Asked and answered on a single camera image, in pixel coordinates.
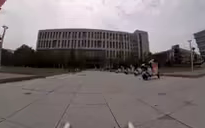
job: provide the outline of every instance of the pole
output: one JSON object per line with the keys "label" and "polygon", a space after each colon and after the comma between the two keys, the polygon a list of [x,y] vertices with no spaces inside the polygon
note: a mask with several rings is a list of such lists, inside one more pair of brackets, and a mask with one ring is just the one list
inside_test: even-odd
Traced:
{"label": "pole", "polygon": [[1,40],[1,43],[0,43],[0,68],[1,68],[1,61],[2,61],[2,45],[3,45],[3,41],[4,41],[4,37],[5,37],[5,34],[6,34],[6,30],[8,29],[7,26],[2,26],[3,27],[3,34],[2,34],[2,40]]}
{"label": "pole", "polygon": [[192,51],[192,45],[191,45],[192,40],[189,40],[188,42],[189,42],[190,51],[191,51],[191,71],[193,72],[194,71],[194,64],[193,64],[193,51]]}

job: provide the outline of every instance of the window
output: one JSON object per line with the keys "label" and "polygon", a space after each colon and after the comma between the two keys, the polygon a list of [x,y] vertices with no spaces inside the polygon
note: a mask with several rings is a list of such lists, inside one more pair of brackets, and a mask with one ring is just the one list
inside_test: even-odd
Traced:
{"label": "window", "polygon": [[61,38],[62,32],[59,32],[58,38]]}
{"label": "window", "polygon": [[81,32],[79,32],[79,38],[81,38]]}
{"label": "window", "polygon": [[60,44],[60,40],[59,40],[59,41],[58,41],[58,46],[57,46],[57,47],[60,48],[60,46],[61,46],[61,44]]}
{"label": "window", "polygon": [[67,41],[67,48],[70,46],[70,40]]}
{"label": "window", "polygon": [[83,32],[83,38],[86,38],[86,32]]}
{"label": "window", "polygon": [[87,33],[87,37],[90,38],[90,32]]}
{"label": "window", "polygon": [[61,48],[64,48],[64,40],[62,40],[62,46],[61,46]]}
{"label": "window", "polygon": [[101,41],[99,40],[98,42],[97,42],[98,44],[98,47],[100,48],[101,47]]}
{"label": "window", "polygon": [[80,40],[78,40],[78,47],[80,48]]}
{"label": "window", "polygon": [[64,47],[66,48],[67,47],[67,41],[65,40],[64,42],[65,42],[64,43]]}
{"label": "window", "polygon": [[53,40],[53,42],[52,42],[52,48],[55,48],[56,45],[57,45],[57,40]]}
{"label": "window", "polygon": [[105,48],[105,41],[103,41],[103,48]]}
{"label": "window", "polygon": [[94,47],[97,48],[97,41],[94,41]]}
{"label": "window", "polygon": [[87,47],[89,48],[90,47],[90,41],[88,40],[88,44],[87,44]]}
{"label": "window", "polygon": [[107,48],[109,48],[109,42],[107,42]]}
{"label": "window", "polygon": [[91,41],[91,47],[93,47],[93,41]]}
{"label": "window", "polygon": [[74,46],[73,47],[76,48],[76,40],[74,40]]}
{"label": "window", "polygon": [[74,46],[74,40],[71,41],[71,48]]}
{"label": "window", "polygon": [[115,48],[115,42],[113,42],[113,48]]}

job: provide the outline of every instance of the ground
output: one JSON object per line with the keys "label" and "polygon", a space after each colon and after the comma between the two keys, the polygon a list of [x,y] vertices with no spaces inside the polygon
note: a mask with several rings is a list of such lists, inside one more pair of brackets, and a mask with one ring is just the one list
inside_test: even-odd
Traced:
{"label": "ground", "polygon": [[205,128],[205,77],[84,71],[0,84],[0,128]]}

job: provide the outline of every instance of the sky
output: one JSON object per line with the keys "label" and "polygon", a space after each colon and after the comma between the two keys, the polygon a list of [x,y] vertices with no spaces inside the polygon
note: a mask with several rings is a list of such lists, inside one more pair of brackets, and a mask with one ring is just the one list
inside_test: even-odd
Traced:
{"label": "sky", "polygon": [[189,49],[187,41],[205,29],[205,0],[7,0],[0,34],[3,25],[8,49],[36,48],[38,30],[54,28],[138,29],[149,33],[153,53],[175,44]]}

